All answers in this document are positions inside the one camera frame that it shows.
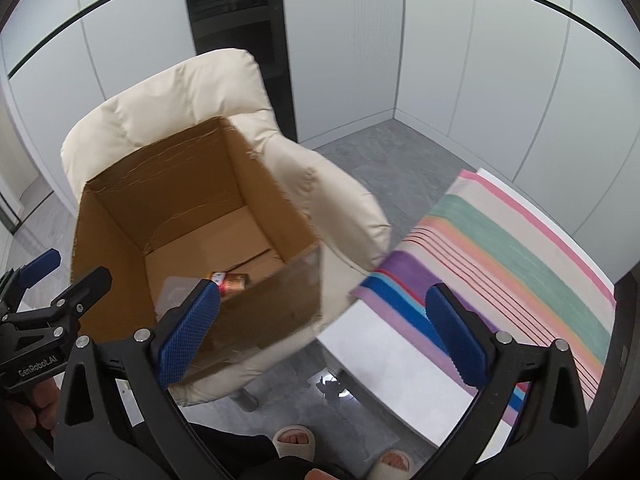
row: red and gold can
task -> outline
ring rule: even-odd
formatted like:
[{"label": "red and gold can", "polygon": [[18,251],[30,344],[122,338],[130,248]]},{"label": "red and gold can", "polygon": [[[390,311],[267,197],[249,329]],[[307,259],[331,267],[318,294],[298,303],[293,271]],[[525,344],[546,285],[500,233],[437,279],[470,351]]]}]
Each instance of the red and gold can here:
[{"label": "red and gold can", "polygon": [[232,292],[241,292],[249,285],[248,274],[233,274],[231,272],[212,272],[209,279],[218,286],[220,298]]}]

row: human hand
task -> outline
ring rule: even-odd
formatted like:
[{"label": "human hand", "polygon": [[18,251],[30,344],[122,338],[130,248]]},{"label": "human hand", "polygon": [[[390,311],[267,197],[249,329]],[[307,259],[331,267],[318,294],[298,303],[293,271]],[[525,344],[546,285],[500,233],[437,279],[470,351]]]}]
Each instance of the human hand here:
[{"label": "human hand", "polygon": [[14,418],[15,423],[21,430],[33,430],[40,424],[46,430],[55,433],[56,418],[58,416],[58,402],[60,401],[60,390],[56,386],[53,378],[42,381],[33,388],[29,395],[34,406],[40,408],[38,415],[33,412],[30,406],[25,406],[19,402],[8,400],[6,407]]}]

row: slipper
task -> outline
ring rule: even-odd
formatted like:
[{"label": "slipper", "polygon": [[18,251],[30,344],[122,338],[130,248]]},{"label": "slipper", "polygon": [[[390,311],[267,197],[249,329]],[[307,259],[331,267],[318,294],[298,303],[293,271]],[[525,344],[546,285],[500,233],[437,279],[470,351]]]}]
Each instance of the slipper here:
[{"label": "slipper", "polygon": [[[283,433],[287,433],[291,430],[299,430],[300,433],[306,434],[309,439],[309,443],[290,444],[289,442],[280,442],[278,440]],[[282,458],[283,456],[297,456],[299,458],[303,458],[304,460],[308,460],[309,462],[314,461],[314,456],[316,455],[316,438],[314,437],[314,434],[311,433],[311,430],[309,428],[305,428],[304,426],[287,426],[286,428],[282,428],[275,434],[272,442],[276,447],[278,456],[280,458]]]},{"label": "slipper", "polygon": [[[389,464],[383,464],[382,457],[388,455],[388,453],[401,456],[404,465],[407,466],[407,471],[402,471]],[[399,449],[387,449],[369,471],[367,480],[409,480],[413,470],[414,461],[407,453]]]}]

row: gray tile floor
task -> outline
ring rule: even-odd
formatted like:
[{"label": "gray tile floor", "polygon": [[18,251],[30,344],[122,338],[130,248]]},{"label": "gray tile floor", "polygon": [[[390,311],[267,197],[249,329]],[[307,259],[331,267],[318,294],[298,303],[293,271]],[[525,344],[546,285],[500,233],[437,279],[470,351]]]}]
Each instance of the gray tile floor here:
[{"label": "gray tile floor", "polygon": [[[393,227],[392,246],[425,215],[463,168],[464,162],[395,120],[377,124],[318,149],[353,175],[379,200]],[[22,199],[27,209],[49,192],[37,180]],[[75,219],[55,195],[26,221],[14,238],[9,266],[27,263],[50,247],[63,257],[61,267],[30,290],[26,303],[48,305],[67,285]],[[252,381],[247,389],[260,408],[243,412],[229,399],[184,409],[192,422],[223,431],[266,434],[289,424],[305,424],[316,434],[319,460],[331,460],[357,476],[389,447],[409,452],[417,465],[428,459],[431,446],[386,412],[348,376],[338,379],[354,396],[327,398],[317,382],[326,376],[317,343],[284,360]]]}]

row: striped cloth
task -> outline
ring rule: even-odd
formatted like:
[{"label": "striped cloth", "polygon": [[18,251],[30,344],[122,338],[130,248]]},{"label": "striped cloth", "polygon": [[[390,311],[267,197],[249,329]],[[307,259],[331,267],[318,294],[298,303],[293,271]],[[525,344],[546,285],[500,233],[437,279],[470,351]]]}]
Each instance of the striped cloth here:
[{"label": "striped cloth", "polygon": [[[569,342],[587,409],[613,329],[613,285],[571,238],[484,170],[462,171],[444,197],[352,294],[471,394],[424,312],[446,283],[494,332],[520,343]],[[504,420],[522,405],[519,384]]]}]

